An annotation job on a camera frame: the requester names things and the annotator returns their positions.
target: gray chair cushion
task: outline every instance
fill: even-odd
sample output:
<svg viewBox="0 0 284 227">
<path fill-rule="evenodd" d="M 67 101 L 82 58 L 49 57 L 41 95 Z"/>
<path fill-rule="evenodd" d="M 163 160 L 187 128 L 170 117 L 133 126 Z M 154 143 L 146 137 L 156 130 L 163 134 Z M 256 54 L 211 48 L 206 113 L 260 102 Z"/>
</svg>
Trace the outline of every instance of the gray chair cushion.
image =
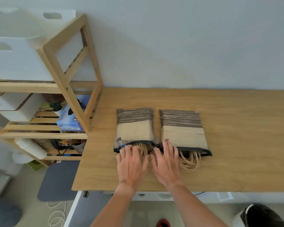
<svg viewBox="0 0 284 227">
<path fill-rule="evenodd" d="M 41 202 L 61 202 L 74 200 L 77 191 L 72 191 L 80 161 L 61 161 L 49 166 L 37 198 Z"/>
</svg>

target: wooden desk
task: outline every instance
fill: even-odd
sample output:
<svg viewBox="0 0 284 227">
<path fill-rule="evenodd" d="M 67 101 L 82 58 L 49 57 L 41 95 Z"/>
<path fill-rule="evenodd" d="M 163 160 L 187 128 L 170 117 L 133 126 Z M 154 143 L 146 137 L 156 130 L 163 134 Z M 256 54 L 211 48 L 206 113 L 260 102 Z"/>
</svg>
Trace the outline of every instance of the wooden desk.
<svg viewBox="0 0 284 227">
<path fill-rule="evenodd" d="M 181 172 L 191 191 L 284 191 L 284 91 L 104 88 L 73 190 L 114 190 L 118 184 L 116 108 L 195 110 L 213 156 Z M 151 164 L 139 191 L 165 191 Z"/>
</svg>

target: red shoe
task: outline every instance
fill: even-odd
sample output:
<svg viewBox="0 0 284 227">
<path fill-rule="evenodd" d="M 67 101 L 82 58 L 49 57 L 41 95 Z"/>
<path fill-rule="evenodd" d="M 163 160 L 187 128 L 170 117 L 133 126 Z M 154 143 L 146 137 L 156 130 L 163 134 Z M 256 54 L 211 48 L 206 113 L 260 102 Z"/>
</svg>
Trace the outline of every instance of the red shoe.
<svg viewBox="0 0 284 227">
<path fill-rule="evenodd" d="M 170 224 L 166 219 L 161 219 L 161 220 L 159 220 L 156 227 L 170 227 Z"/>
</svg>

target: white storage bin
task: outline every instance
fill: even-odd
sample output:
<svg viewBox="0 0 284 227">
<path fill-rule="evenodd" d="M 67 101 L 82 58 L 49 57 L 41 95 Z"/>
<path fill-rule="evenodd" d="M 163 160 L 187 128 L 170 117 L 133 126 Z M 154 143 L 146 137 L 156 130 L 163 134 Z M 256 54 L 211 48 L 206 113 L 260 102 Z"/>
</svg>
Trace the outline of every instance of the white storage bin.
<svg viewBox="0 0 284 227">
<path fill-rule="evenodd" d="M 44 102 L 42 94 L 30 94 L 29 97 L 15 111 L 0 111 L 5 118 L 14 122 L 30 121 L 41 104 Z"/>
<path fill-rule="evenodd" d="M 0 9 L 0 79 L 52 81 L 36 48 L 75 17 L 75 10 Z M 78 32 L 57 51 L 64 72 L 82 48 Z"/>
<path fill-rule="evenodd" d="M 16 110 L 28 96 L 29 93 L 0 92 L 0 110 Z"/>
</svg>

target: paper towel roll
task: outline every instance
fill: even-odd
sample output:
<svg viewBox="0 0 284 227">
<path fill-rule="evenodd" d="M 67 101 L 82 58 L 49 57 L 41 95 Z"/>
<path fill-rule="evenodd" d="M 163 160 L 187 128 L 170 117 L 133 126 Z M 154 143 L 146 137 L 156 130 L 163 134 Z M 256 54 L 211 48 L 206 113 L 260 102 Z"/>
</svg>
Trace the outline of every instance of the paper towel roll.
<svg viewBox="0 0 284 227">
<path fill-rule="evenodd" d="M 44 159 L 47 156 L 47 152 L 35 144 L 31 139 L 15 139 L 15 143 L 25 150 L 26 152 L 32 154 L 38 159 Z"/>
<path fill-rule="evenodd" d="M 12 159 L 17 164 L 25 164 L 33 161 L 34 159 L 27 154 L 15 153 L 12 154 Z"/>
</svg>

